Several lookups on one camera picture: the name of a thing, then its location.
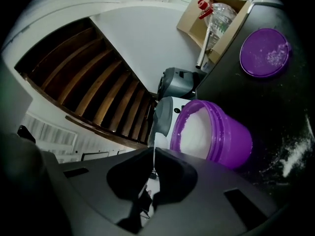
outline handle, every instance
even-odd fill
[[[200,52],[198,60],[197,60],[197,64],[196,64],[197,69],[201,69],[203,59],[205,58],[205,53],[207,50],[210,36],[211,36],[211,31],[210,31],[210,24],[209,24],[208,28],[207,28],[205,40],[203,41],[203,46],[201,48],[201,52]]]

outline purple lid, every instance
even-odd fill
[[[254,77],[270,77],[285,67],[290,50],[290,44],[280,32],[259,29],[244,41],[240,52],[241,66]]]

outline cardboard box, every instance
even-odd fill
[[[187,33],[201,48],[206,36],[207,25],[204,19],[199,19],[201,10],[198,8],[199,0],[191,0],[186,11],[183,13],[181,19],[177,24],[177,29]],[[223,36],[218,40],[214,47],[207,50],[208,58],[215,64],[225,52],[229,43],[232,41],[238,28],[244,21],[247,11],[251,5],[247,0],[214,0],[215,2],[222,2],[230,5],[237,15]]]

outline black plastic surface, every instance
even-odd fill
[[[89,170],[86,174],[68,178],[69,183],[98,214],[117,224],[128,217],[132,208],[132,201],[121,199],[112,191],[106,179],[107,173],[115,165],[140,154],[142,151],[144,149],[107,158],[60,164],[60,168],[62,172],[77,168]],[[126,182],[135,182],[136,179],[132,179],[131,175],[133,175],[132,172],[126,172],[122,176],[125,178],[119,178],[118,176],[116,179],[117,185],[124,188]]]
[[[273,200],[226,167],[186,154],[163,151],[189,163],[197,172],[194,189],[181,202],[160,205],[140,235],[226,235],[247,231],[224,192],[239,189],[266,216],[277,207]]]
[[[86,169],[86,168],[79,168],[79,169],[75,169],[75,170],[72,170],[72,171],[65,171],[63,173],[64,173],[66,178],[69,178],[69,177],[75,177],[75,176],[78,176],[78,175],[82,175],[82,174],[85,174],[87,172],[89,172],[88,169]]]
[[[112,167],[106,176],[117,197],[136,202],[153,170],[153,148]]]
[[[267,220],[267,217],[238,189],[224,193],[247,230],[254,229]]]
[[[194,167],[160,148],[156,148],[155,169],[160,192],[154,195],[154,209],[182,201],[196,186],[198,174]]]
[[[260,28],[277,29],[292,47],[288,67],[267,79],[247,75],[239,61],[243,42]],[[301,142],[309,132],[307,118],[311,124],[315,120],[310,70],[287,15],[278,8],[255,5],[226,53],[196,89],[198,99],[218,104],[249,129],[252,154],[237,171],[270,193],[280,205],[286,203],[291,184],[303,171],[303,167],[295,167],[288,177],[283,177],[280,160],[288,157],[285,148]]]

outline spilled white powder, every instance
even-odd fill
[[[272,52],[267,54],[267,61],[269,64],[274,66],[279,66],[282,64],[284,57],[286,56],[286,45],[281,44],[278,46],[277,50],[273,50]]]
[[[211,120],[206,108],[191,114],[181,132],[182,153],[206,159],[211,145]]]
[[[294,167],[301,168],[304,166],[303,156],[306,152],[311,151],[312,145],[315,142],[314,135],[311,129],[309,118],[306,116],[306,130],[305,135],[291,147],[285,149],[289,151],[287,160],[281,159],[283,164],[283,177],[287,177]]]

